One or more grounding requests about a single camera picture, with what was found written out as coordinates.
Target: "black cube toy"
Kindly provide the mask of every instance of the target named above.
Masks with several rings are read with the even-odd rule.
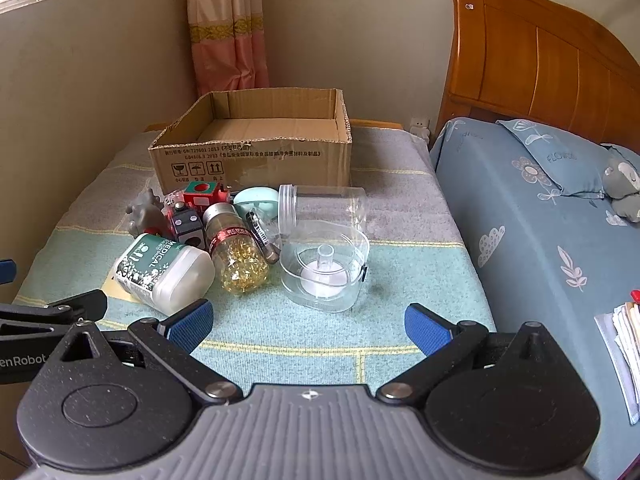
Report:
[[[176,202],[169,220],[178,243],[207,250],[202,220],[195,209],[187,207],[184,202]]]

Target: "blue gripper pad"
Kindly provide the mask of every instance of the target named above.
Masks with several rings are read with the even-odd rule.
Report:
[[[404,311],[404,331],[422,353],[429,356],[453,339],[454,325],[434,313],[430,317],[426,311],[419,304],[409,305]]]
[[[198,300],[162,321],[158,332],[190,354],[209,335],[213,320],[211,302]]]
[[[0,285],[15,280],[17,267],[13,260],[0,260]]]

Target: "cardboard box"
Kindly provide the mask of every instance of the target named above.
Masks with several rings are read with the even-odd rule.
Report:
[[[164,129],[149,153],[165,194],[197,180],[233,190],[348,186],[351,128],[341,90],[210,92]]]

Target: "blue pillow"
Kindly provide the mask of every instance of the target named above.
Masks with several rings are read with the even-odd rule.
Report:
[[[629,164],[631,164],[636,173],[640,174],[640,155],[636,152],[632,152],[629,148],[625,148],[624,146],[619,146],[617,144],[607,144],[605,142],[602,143],[603,146],[607,146],[610,152],[614,155],[619,155],[624,158]]]
[[[560,194],[604,198],[602,174],[610,157],[605,148],[546,124],[522,119],[497,122],[524,145]]]

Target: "yellow stripe on blanket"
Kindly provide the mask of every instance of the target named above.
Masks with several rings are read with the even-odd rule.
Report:
[[[364,357],[365,355],[363,352],[360,352],[356,356],[356,382],[360,384],[367,382],[364,377]]]
[[[268,354],[286,357],[349,357],[359,355],[402,355],[417,354],[420,350],[410,346],[369,346],[345,348],[300,348],[286,346],[253,345],[246,343],[229,343],[205,339],[202,348],[223,350],[227,352],[243,352],[247,354]]]
[[[117,170],[118,168],[126,168],[127,170],[139,170],[139,171],[155,171],[151,166],[140,166],[139,164],[116,164],[114,166],[107,166],[107,170]]]
[[[44,300],[39,300],[38,298],[29,298],[28,296],[23,296],[18,294],[15,297],[15,301],[19,301],[20,304],[26,304],[27,306],[45,306],[47,304]]]
[[[401,175],[428,175],[427,171],[422,170],[385,170],[384,168],[351,168],[351,171],[371,171],[377,173],[395,173]]]
[[[82,227],[81,225],[57,225],[56,231],[80,231],[91,235],[116,235],[116,236],[130,236],[126,231],[119,231],[116,229],[89,229],[88,227]]]
[[[97,322],[98,324],[104,325],[107,328],[113,328],[114,330],[126,330],[127,325],[124,323],[118,323],[117,321],[109,321],[108,319],[101,319]]]
[[[117,236],[130,236],[126,231],[120,231],[115,229],[89,229],[79,225],[65,225],[57,226],[56,231],[81,231],[83,233],[89,233],[94,235],[117,235]],[[440,247],[440,248],[465,248],[462,242],[421,242],[412,240],[370,240],[371,245],[384,245],[392,247]]]

